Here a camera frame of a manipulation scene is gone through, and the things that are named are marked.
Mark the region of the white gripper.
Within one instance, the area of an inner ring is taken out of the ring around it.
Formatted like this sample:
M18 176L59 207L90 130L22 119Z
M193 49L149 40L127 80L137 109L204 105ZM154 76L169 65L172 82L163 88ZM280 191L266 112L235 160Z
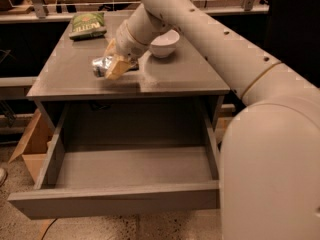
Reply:
M104 52L105 56L112 56L111 64L105 73L105 78L108 80L120 78L131 67L131 63L127 58L139 59L147 49L147 45L141 44L130 34L128 21L124 20L116 30L115 39L110 40Z

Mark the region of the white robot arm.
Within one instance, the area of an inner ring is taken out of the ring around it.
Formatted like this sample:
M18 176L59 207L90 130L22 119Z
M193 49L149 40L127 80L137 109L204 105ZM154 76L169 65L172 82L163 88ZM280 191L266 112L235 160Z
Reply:
M320 240L320 90L190 0L141 0L116 32L116 79L177 28L245 104L216 157L223 240Z

